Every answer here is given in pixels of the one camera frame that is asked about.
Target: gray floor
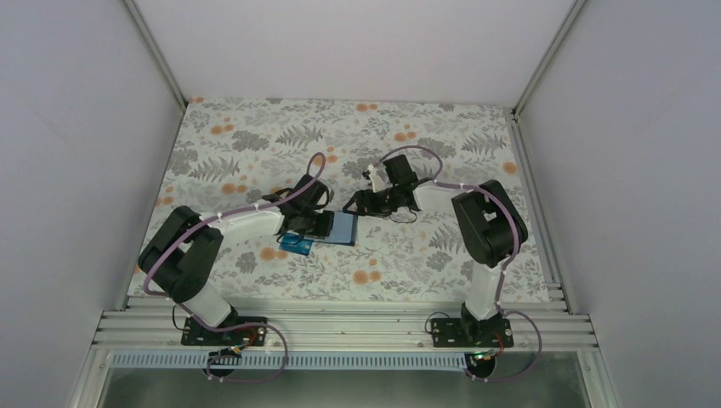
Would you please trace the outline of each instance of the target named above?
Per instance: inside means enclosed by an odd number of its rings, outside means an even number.
[[[494,376],[522,369],[528,354],[505,354]],[[234,375],[260,377],[264,371]],[[573,353],[544,353],[526,377],[502,384],[470,382],[442,371],[287,371],[262,385],[209,382],[199,370],[113,370],[104,407],[481,407],[588,406]]]

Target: wire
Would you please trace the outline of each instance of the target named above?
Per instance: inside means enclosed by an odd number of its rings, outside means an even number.
[[[236,215],[236,214],[239,214],[239,213],[245,213],[245,212],[249,212],[249,211],[252,211],[252,210],[265,210],[265,209],[268,209],[268,208],[277,207],[277,206],[279,206],[280,204],[286,203],[286,202],[294,199],[295,197],[300,196],[301,194],[303,194],[304,191],[306,191],[308,188],[310,188],[310,186],[313,185],[313,183],[318,180],[318,178],[319,178],[319,177],[321,176],[321,174],[323,173],[323,170],[326,168],[326,156],[325,156],[323,153],[317,152],[317,153],[315,153],[315,154],[310,158],[310,160],[308,161],[308,166],[306,167],[306,173],[309,173],[309,172],[310,172],[310,166],[311,166],[311,164],[313,163],[313,160],[315,160],[316,157],[320,157],[320,158],[321,158],[321,166],[320,166],[320,168],[318,169],[318,173],[316,173],[315,176],[313,176],[313,177],[309,180],[308,183],[306,183],[303,187],[301,187],[301,188],[298,189],[297,191],[293,192],[291,195],[286,196],[286,197],[283,198],[282,200],[279,200],[279,201],[276,201],[276,202],[272,202],[272,203],[268,203],[268,204],[259,205],[259,206],[257,206],[257,207],[256,207],[256,206],[243,207],[243,208],[237,208],[237,209],[235,209],[235,210],[226,211],[226,212],[223,212],[222,214],[220,214],[220,217],[219,217],[218,215],[213,215],[212,217],[207,218],[207,219],[204,219],[204,220],[202,220],[200,223],[195,224],[195,225],[193,225],[192,227],[190,227],[190,228],[189,228],[187,231],[185,231],[173,244],[171,244],[171,245],[165,250],[165,252],[157,259],[157,261],[156,261],[156,262],[153,264],[153,266],[150,268],[150,270],[149,270],[148,273],[147,273],[147,276],[145,277],[145,281],[143,282],[143,292],[145,292],[146,294],[149,294],[149,295],[167,296],[167,294],[166,294],[165,292],[152,291],[152,290],[149,288],[150,282],[151,282],[152,279],[153,279],[153,275],[155,275],[155,274],[157,273],[158,269],[160,269],[160,266],[167,260],[168,257],[170,257],[170,254],[172,254],[173,251],[175,251],[175,250],[180,246],[181,243],[183,243],[188,237],[190,237],[191,235],[193,235],[193,234],[194,234],[196,231],[198,231],[200,228],[202,228],[202,227],[204,227],[204,226],[206,226],[206,225],[208,225],[208,224],[210,224],[210,223],[212,223],[212,222],[214,222],[214,221],[217,221],[217,220],[218,220],[219,218],[221,218],[221,217],[229,217],[229,216],[231,216],[231,215]],[[259,322],[258,322],[258,323],[244,323],[244,324],[242,324],[242,325],[236,325],[236,326],[231,326],[231,327],[223,327],[223,328],[213,327],[213,326],[210,326],[210,325],[209,325],[208,323],[206,323],[205,321],[203,321],[203,319],[201,319],[200,317],[194,315],[194,314],[193,314],[188,308],[186,308],[183,304],[180,304],[179,306],[180,306],[180,308],[181,308],[182,310],[185,310],[186,313],[188,313],[189,315],[191,315],[191,316],[193,317],[193,319],[195,319],[195,320],[198,322],[199,325],[201,325],[203,328],[205,328],[206,330],[211,331],[211,332],[216,332],[216,333],[220,333],[220,332],[232,332],[232,331],[234,331],[234,330],[247,329],[247,328],[250,328],[250,327],[265,327],[265,328],[270,329],[270,330],[272,330],[273,332],[275,332],[275,334],[277,334],[278,337],[281,339],[281,342],[283,343],[283,360],[282,360],[282,362],[281,362],[281,367],[278,368],[278,370],[277,370],[273,375],[271,375],[270,377],[267,377],[267,378],[261,378],[261,379],[259,379],[259,380],[233,380],[233,379],[229,379],[229,380],[228,380],[229,383],[238,383],[238,382],[239,382],[239,383],[252,383],[252,384],[256,384],[256,383],[266,383],[266,382],[268,382],[268,381],[270,381],[270,380],[273,380],[273,379],[277,378],[278,376],[280,376],[280,374],[286,369],[286,366],[287,366],[287,364],[288,364],[288,342],[286,341],[286,338],[283,336],[283,333],[281,333],[281,331],[279,331],[278,329],[276,329],[276,328],[273,327],[272,325],[269,325],[269,324],[267,324],[267,323],[259,323]],[[208,361],[208,369],[207,369],[208,377],[210,377],[210,378],[215,377],[215,378],[220,379],[220,377],[213,376],[213,375],[210,373],[210,368],[209,368],[209,367],[210,367],[210,365],[211,365],[213,362],[214,362],[213,359],[211,359],[211,360]]]
[[[523,312],[520,312],[518,310],[505,310],[501,306],[501,292],[503,289],[503,283],[506,280],[506,268],[508,267],[508,265],[511,262],[513,262],[513,260],[516,258],[516,255],[518,255],[518,253],[520,251],[519,233],[518,233],[518,229],[516,228],[514,219],[511,216],[511,212],[506,208],[506,206],[503,205],[503,203],[500,200],[498,200],[498,197],[491,194],[490,191],[488,191],[484,188],[481,188],[477,185],[474,185],[474,184],[460,185],[460,184],[441,183],[441,182],[435,181],[435,179],[438,177],[440,172],[443,170],[443,161],[441,160],[440,156],[438,156],[437,153],[435,153],[434,151],[432,151],[431,149],[429,149],[427,147],[423,147],[423,146],[416,145],[416,144],[409,144],[406,146],[401,146],[399,148],[393,149],[393,150],[389,151],[388,153],[386,153],[385,156],[383,156],[381,158],[381,160],[378,161],[378,163],[382,162],[388,156],[392,155],[396,151],[404,150],[404,149],[425,150],[428,153],[430,153],[431,156],[435,157],[435,159],[439,163],[439,169],[437,172],[435,172],[435,174],[433,176],[435,185],[442,187],[442,188],[454,189],[454,190],[471,189],[471,190],[478,191],[483,196],[488,198],[488,200],[492,201],[493,204],[495,204],[501,210],[501,213],[508,221],[508,225],[510,225],[510,227],[511,227],[511,236],[513,237],[513,240],[514,240],[514,249],[512,250],[510,256],[508,256],[506,261],[503,262],[503,264],[501,265],[501,277],[498,279],[498,285],[496,286],[496,295],[494,297],[495,304],[496,304],[496,310],[503,317],[508,317],[509,315],[519,315],[519,316],[523,317],[524,319],[528,320],[528,322],[531,323],[531,326],[533,326],[533,330],[536,332],[536,337],[538,338],[538,352],[534,356],[533,361],[523,371],[519,372],[518,374],[514,374],[512,376],[504,377],[504,378],[497,378],[497,379],[484,378],[483,381],[486,383],[493,383],[493,382],[494,383],[503,383],[503,382],[510,381],[515,378],[523,376],[538,363],[538,357],[541,355],[541,352],[543,351],[543,344],[542,344],[542,340],[541,340],[541,331],[538,330],[538,326],[536,325],[536,322],[533,321],[533,319],[531,319],[527,314],[525,314]],[[474,375],[472,375],[468,370],[466,370],[466,374],[468,374],[473,380],[476,379],[476,377]]]
[[[237,209],[235,209],[235,210],[229,210],[229,211],[226,211],[226,212],[221,213],[221,214],[220,214],[220,217],[219,217],[218,215],[213,215],[213,216],[211,216],[211,217],[209,217],[209,218],[206,218],[206,219],[202,220],[200,223],[195,224],[195,225],[193,225],[192,227],[190,227],[190,228],[189,228],[187,231],[185,231],[177,240],[175,240],[175,242],[174,242],[173,244],[171,244],[171,245],[165,250],[165,252],[162,253],[162,255],[157,259],[157,261],[156,261],[156,262],[153,264],[153,266],[150,268],[150,270],[148,271],[148,273],[147,273],[147,275],[146,275],[146,277],[145,277],[145,280],[143,281],[143,292],[145,292],[145,293],[148,294],[148,295],[167,296],[167,294],[166,294],[165,292],[158,292],[158,291],[153,291],[153,290],[151,290],[151,289],[150,289],[150,282],[152,281],[153,276],[156,274],[156,272],[158,271],[158,269],[160,269],[160,266],[168,259],[168,257],[170,257],[170,255],[173,253],[173,251],[175,251],[176,249],[178,249],[178,247],[180,246],[180,244],[182,244],[186,239],[188,239],[188,237],[190,237],[191,235],[195,234],[195,232],[198,231],[200,228],[202,228],[202,227],[204,227],[204,226],[206,226],[206,225],[208,225],[208,224],[210,224],[210,223],[213,223],[213,222],[215,222],[215,221],[218,221],[219,218],[225,218],[225,217],[229,217],[229,216],[231,216],[231,215],[236,215],[236,214],[239,214],[239,213],[247,213],[247,212],[253,211],[253,210],[266,210],[266,209],[268,209],[268,208],[278,207],[278,206],[280,206],[280,204],[284,204],[284,203],[286,203],[286,202],[289,202],[290,200],[294,199],[295,197],[300,196],[301,194],[303,194],[307,189],[310,188],[311,185],[313,185],[314,182],[316,182],[316,181],[318,180],[318,178],[319,178],[319,177],[321,176],[321,174],[323,173],[323,169],[326,168],[326,156],[325,156],[323,153],[317,152],[317,153],[315,153],[315,154],[310,158],[310,160],[308,161],[308,167],[307,167],[306,172],[308,173],[308,172],[310,171],[310,166],[311,166],[311,164],[313,163],[313,160],[315,160],[316,157],[320,157],[320,158],[321,158],[321,168],[318,169],[318,173],[316,173],[315,176],[313,176],[313,177],[309,180],[308,183],[306,183],[303,187],[301,187],[300,189],[298,189],[298,190],[296,190],[295,192],[293,192],[291,195],[288,195],[288,196],[286,196],[285,198],[283,198],[283,199],[281,199],[281,200],[279,200],[279,201],[269,202],[269,203],[267,203],[267,204],[262,204],[262,205],[259,205],[259,206],[257,206],[257,207],[256,207],[256,206],[250,206],[250,207],[237,208]]]
[[[431,313],[430,316],[428,317],[428,319],[426,319],[426,322],[423,324],[423,330],[424,330],[425,332],[427,332],[428,334],[433,334],[433,332],[431,332],[430,330],[428,330],[428,323],[429,323],[429,321],[430,321],[430,318],[433,317],[434,315],[437,315],[437,314],[438,314],[438,315],[444,315],[447,319],[450,319],[450,318],[451,318],[451,316],[449,316],[446,312],[433,312],[433,313]]]

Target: floral tablecloth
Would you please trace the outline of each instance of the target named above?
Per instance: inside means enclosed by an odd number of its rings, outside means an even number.
[[[439,180],[499,180],[532,231],[500,107],[194,98],[145,243],[176,206],[217,213],[293,187],[317,151],[327,157],[321,178],[335,191],[328,208],[340,209],[355,191],[367,188],[361,176],[366,166],[402,145],[435,150],[445,163]],[[422,151],[406,155],[419,177],[437,166]],[[412,224],[360,218],[355,247],[316,243],[308,257],[279,250],[275,237],[225,248],[210,280],[221,294],[235,297],[461,301],[472,262],[454,216],[421,212]],[[136,269],[130,295],[142,294],[144,278]],[[547,302],[543,282],[531,234],[509,267],[503,299]]]

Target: blue object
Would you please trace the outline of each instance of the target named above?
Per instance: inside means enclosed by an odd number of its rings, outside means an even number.
[[[315,242],[335,245],[355,245],[355,234],[358,230],[358,216],[341,211],[333,212],[333,228],[326,238],[309,238]]]
[[[283,251],[299,253],[306,257],[310,253],[310,247],[312,245],[313,241],[301,239],[300,236],[290,233],[284,234],[281,240],[281,249]]]

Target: black mounting plate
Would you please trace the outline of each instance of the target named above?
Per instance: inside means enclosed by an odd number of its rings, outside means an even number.
[[[243,323],[268,323],[268,319],[257,316],[239,316],[236,324]],[[265,344],[264,334],[258,334],[259,327],[253,328],[256,331],[255,340],[251,346],[263,346]],[[225,331],[216,333],[203,328],[195,319],[185,319],[183,326],[183,336],[180,338],[180,344],[184,346],[236,346],[243,344],[245,339],[249,338],[248,330],[244,331]]]
[[[430,331],[433,336],[433,347],[436,348],[495,348],[497,349],[498,339],[493,333],[498,333],[503,340],[503,347],[510,348],[514,346],[514,335],[511,330],[511,322],[508,319],[499,319],[493,327],[489,327],[487,335],[479,336],[480,340],[476,343],[471,342],[466,333],[463,331],[461,319],[438,318],[431,319]]]

